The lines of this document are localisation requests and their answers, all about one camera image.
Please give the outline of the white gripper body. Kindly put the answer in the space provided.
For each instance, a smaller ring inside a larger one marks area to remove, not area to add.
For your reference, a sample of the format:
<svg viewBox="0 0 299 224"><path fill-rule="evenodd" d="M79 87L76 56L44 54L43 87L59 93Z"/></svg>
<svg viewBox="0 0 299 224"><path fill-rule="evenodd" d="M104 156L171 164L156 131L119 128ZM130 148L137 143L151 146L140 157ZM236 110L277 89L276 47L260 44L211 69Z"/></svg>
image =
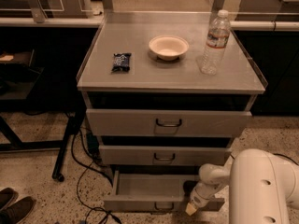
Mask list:
<svg viewBox="0 0 299 224"><path fill-rule="evenodd" d="M205 207L214 195L214 188L207 185L195 186L191 192L189 205L194 208Z"/></svg>

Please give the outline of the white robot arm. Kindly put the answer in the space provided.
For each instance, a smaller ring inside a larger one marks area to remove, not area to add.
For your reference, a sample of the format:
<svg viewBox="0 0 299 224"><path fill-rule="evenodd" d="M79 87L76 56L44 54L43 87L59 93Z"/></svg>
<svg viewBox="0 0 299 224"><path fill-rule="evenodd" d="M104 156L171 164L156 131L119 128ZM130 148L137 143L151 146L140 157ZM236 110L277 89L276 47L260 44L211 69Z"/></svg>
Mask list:
<svg viewBox="0 0 299 224"><path fill-rule="evenodd" d="M193 215L224 188L230 224L290 224L288 209L299 209L299 165L260 149L240 152L230 169L206 163L185 212Z"/></svg>

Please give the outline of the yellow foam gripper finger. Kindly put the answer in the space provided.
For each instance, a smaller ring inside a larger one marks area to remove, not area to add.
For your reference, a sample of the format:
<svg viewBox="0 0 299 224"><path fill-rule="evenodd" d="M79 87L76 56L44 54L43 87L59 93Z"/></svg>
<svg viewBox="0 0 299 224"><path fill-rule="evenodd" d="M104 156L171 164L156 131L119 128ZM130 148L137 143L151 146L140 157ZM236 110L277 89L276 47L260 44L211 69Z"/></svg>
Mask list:
<svg viewBox="0 0 299 224"><path fill-rule="evenodd" d="M197 211L197 208L193 203L187 203L185 212L189 215L192 216L195 212Z"/></svg>

